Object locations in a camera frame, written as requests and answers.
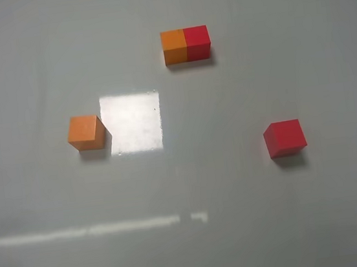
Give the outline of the orange template block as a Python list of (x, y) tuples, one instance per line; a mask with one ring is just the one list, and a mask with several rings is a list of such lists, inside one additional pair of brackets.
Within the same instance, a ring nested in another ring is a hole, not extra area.
[(161, 32), (164, 63), (169, 65), (187, 62), (187, 45), (183, 29)]

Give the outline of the red template block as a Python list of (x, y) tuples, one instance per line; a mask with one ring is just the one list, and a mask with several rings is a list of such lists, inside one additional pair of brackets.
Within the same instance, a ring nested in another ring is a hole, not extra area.
[(206, 25), (183, 29), (187, 45), (187, 61), (211, 58), (211, 39)]

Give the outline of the red loose block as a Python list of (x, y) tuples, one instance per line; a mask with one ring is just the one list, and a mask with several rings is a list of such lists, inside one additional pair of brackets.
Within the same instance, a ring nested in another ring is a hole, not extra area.
[(298, 119), (271, 123), (263, 136), (272, 159), (296, 155), (308, 145)]

